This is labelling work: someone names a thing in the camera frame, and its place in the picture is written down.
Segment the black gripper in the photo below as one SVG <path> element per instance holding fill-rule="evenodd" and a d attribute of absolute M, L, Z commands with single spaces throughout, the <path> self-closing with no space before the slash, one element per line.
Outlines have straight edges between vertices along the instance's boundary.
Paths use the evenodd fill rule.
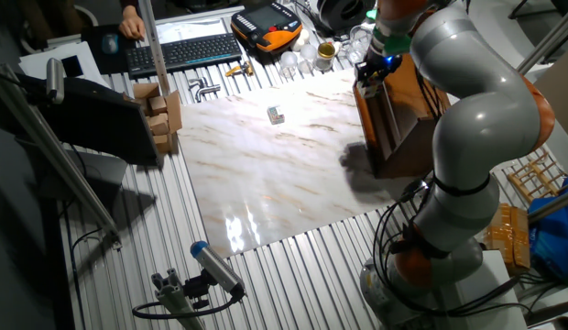
<path fill-rule="evenodd" d="M 355 66 L 355 91 L 357 94 L 364 94 L 364 82 L 370 78 L 377 77 L 377 91 L 384 91 L 385 78 L 394 73 L 402 63 L 401 55 L 381 57 L 378 62 L 364 60 Z"/>

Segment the person's bare hand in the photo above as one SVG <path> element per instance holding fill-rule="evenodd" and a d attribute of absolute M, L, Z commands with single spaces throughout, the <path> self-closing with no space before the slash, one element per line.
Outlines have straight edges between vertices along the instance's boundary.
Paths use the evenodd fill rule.
<path fill-rule="evenodd" d="M 146 36 L 145 24 L 133 5 L 125 6 L 122 12 L 123 21 L 119 31 L 127 39 L 144 40 Z"/>

